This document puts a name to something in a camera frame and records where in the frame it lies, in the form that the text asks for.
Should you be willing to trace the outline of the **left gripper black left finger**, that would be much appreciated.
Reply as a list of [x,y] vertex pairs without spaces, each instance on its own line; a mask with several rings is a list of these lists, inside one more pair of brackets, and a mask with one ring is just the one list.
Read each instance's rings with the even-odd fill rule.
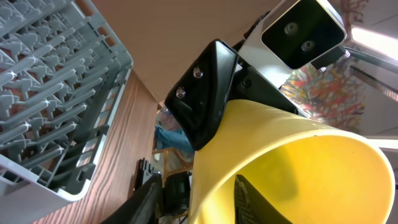
[[156,214],[162,190],[160,175],[153,175],[101,224],[151,224],[159,222]]

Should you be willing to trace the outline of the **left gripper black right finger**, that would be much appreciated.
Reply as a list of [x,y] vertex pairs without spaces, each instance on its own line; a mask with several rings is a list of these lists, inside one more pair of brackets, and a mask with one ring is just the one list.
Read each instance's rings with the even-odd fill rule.
[[240,174],[234,181],[234,212],[237,224],[292,224]]

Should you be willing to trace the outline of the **yellow plastic cup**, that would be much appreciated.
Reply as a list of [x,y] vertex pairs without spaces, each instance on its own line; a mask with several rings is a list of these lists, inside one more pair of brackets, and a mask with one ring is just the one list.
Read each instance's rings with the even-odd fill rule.
[[248,100],[228,102],[195,153],[188,221],[234,223],[237,177],[292,223],[385,223],[395,195],[392,167],[370,140]]

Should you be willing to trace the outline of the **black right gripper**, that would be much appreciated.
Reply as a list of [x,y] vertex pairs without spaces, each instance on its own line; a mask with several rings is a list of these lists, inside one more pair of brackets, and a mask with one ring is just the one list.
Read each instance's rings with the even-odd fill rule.
[[228,97],[305,116],[280,90],[293,71],[260,40],[266,16],[261,15],[233,48],[220,39],[210,42],[169,91],[165,105],[193,150],[199,151],[216,134]]

